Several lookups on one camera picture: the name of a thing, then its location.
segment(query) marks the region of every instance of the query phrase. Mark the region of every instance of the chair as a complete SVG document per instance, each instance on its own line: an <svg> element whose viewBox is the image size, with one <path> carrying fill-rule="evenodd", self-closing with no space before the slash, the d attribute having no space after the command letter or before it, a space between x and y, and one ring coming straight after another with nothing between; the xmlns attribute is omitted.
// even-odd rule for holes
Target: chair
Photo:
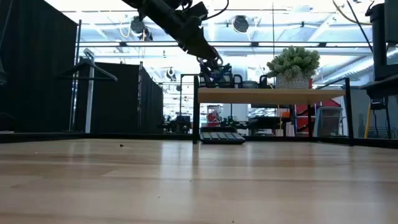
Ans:
<svg viewBox="0 0 398 224"><path fill-rule="evenodd" d="M317 110L315 118L314 137L339 136L341 114L340 107L324 106Z"/></svg>

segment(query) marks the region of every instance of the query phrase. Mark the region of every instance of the wooden table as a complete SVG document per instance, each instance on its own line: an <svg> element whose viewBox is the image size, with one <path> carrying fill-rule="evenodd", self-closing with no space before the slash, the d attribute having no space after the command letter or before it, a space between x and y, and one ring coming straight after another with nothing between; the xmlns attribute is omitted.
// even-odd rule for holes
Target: wooden table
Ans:
<svg viewBox="0 0 398 224"><path fill-rule="evenodd" d="M272 90L237 88L199 88L198 77L194 78L193 135L194 144L199 140L200 103L254 103L275 105L311 105L344 96L347 90ZM312 137L311 114L308 113L309 136Z"/></svg>

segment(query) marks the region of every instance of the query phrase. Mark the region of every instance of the green succulent plant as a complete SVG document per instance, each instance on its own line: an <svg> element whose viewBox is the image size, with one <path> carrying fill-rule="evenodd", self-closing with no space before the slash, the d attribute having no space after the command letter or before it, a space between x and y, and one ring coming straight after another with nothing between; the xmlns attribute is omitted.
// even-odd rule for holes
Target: green succulent plant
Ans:
<svg viewBox="0 0 398 224"><path fill-rule="evenodd" d="M276 56L267 66L271 76L283 76L286 80L294 79L300 72L304 78L311 78L319 68L319 53L316 50L305 50L304 47L290 46Z"/></svg>

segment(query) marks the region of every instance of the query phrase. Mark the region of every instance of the wooden floor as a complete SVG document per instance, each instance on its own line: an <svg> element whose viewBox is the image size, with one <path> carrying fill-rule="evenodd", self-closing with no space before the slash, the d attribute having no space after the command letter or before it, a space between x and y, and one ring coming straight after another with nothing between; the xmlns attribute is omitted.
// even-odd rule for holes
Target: wooden floor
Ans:
<svg viewBox="0 0 398 224"><path fill-rule="evenodd" d="M398 150L105 139L2 144L0 223L396 224Z"/></svg>

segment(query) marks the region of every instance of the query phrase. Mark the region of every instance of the yellow pole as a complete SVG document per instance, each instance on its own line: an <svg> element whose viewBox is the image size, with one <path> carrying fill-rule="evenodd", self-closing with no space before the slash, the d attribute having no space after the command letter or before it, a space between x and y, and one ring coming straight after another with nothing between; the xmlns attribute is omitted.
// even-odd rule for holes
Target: yellow pole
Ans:
<svg viewBox="0 0 398 224"><path fill-rule="evenodd" d="M365 139L368 138L370 125L371 125L371 104L369 104L368 118L366 119Z"/></svg>

